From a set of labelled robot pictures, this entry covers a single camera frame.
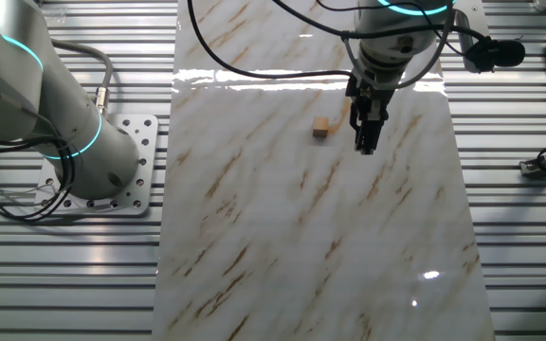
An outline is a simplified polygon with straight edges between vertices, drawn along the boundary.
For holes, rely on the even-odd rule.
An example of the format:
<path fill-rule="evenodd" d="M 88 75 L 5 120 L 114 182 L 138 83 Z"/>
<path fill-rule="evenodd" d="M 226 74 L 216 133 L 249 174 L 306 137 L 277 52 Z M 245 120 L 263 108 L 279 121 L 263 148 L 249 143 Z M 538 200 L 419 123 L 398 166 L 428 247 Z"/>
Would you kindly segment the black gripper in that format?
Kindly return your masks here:
<path fill-rule="evenodd" d="M 376 150 L 393 94 L 394 90 L 375 90 L 355 73 L 350 76 L 346 96 L 352 101 L 350 126 L 355 130 L 357 152 L 370 155 Z"/>

